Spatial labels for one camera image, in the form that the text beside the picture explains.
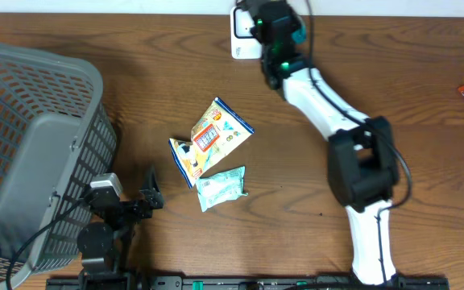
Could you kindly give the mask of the blue mouthwash bottle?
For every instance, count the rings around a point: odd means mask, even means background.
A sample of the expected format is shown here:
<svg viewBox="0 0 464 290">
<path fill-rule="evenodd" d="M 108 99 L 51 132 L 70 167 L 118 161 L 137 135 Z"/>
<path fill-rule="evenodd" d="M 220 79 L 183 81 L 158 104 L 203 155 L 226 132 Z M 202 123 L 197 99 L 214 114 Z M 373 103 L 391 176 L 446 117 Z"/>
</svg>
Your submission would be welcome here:
<svg viewBox="0 0 464 290">
<path fill-rule="evenodd" d="M 307 38 L 305 22 L 302 20 L 302 18 L 298 17 L 292 26 L 293 31 L 291 37 L 293 42 L 295 44 L 302 44 Z"/>
</svg>

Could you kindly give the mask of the mint green wipes pack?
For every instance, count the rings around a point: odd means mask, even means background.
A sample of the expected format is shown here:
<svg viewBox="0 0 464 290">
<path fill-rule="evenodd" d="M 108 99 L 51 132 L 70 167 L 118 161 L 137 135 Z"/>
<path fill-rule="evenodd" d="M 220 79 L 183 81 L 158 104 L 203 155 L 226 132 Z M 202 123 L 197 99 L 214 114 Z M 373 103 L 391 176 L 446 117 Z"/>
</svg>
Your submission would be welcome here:
<svg viewBox="0 0 464 290">
<path fill-rule="evenodd" d="M 223 202 L 246 197 L 248 193 L 244 191 L 245 171 L 246 167 L 241 166 L 210 177 L 200 178 L 196 186 L 201 211 L 205 212 Z"/>
</svg>

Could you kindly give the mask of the grey plastic mesh basket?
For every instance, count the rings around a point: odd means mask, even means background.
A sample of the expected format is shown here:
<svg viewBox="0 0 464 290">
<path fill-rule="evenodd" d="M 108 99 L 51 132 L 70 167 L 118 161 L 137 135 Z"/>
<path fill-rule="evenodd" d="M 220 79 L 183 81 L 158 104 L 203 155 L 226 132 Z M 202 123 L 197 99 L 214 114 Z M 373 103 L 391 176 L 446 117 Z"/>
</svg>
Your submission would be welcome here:
<svg viewBox="0 0 464 290">
<path fill-rule="evenodd" d="M 76 201 L 117 146 L 102 91 L 85 60 L 0 43 L 0 289 L 77 257 Z"/>
</svg>

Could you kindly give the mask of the yellow snack chip bag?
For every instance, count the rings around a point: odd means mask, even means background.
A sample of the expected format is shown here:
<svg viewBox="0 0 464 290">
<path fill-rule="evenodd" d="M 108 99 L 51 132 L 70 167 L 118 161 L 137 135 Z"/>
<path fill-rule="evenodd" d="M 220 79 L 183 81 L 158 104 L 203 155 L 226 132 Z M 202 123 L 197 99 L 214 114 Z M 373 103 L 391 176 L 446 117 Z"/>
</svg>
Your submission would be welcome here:
<svg viewBox="0 0 464 290">
<path fill-rule="evenodd" d="M 255 133 L 220 97 L 193 126 L 189 141 L 169 139 L 176 166 L 189 188 L 214 165 Z"/>
</svg>

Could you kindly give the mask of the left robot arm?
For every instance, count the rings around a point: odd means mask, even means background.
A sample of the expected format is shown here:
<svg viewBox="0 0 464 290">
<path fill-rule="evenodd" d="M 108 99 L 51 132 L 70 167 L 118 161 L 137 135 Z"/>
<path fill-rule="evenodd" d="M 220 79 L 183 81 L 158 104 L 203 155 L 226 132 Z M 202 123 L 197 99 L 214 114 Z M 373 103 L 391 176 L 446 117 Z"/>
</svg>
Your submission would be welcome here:
<svg viewBox="0 0 464 290">
<path fill-rule="evenodd" d="M 140 197 L 122 201 L 122 185 L 114 173 L 95 176 L 82 194 L 82 204 L 98 216 L 77 236 L 83 270 L 78 281 L 81 289 L 141 289 L 139 271 L 127 267 L 135 227 L 151 218 L 155 209 L 164 207 L 155 169 L 149 168 L 139 190 Z"/>
</svg>

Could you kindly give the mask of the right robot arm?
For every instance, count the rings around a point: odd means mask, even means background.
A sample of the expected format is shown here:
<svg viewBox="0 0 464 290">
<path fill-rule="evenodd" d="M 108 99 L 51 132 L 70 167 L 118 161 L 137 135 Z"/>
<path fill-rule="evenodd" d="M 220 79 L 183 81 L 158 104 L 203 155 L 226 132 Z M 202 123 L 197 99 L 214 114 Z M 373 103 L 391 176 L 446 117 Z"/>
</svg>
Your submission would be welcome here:
<svg viewBox="0 0 464 290">
<path fill-rule="evenodd" d="M 241 0 L 252 36 L 261 45 L 261 69 L 271 89 L 295 106 L 328 143 L 327 178 L 345 208 L 354 248 L 352 272 L 361 283 L 390 286 L 396 277 L 389 242 L 389 212 L 399 181 L 398 156 L 386 118 L 369 118 L 343 101 L 323 80 L 311 56 L 313 24 L 286 1 Z"/>
</svg>

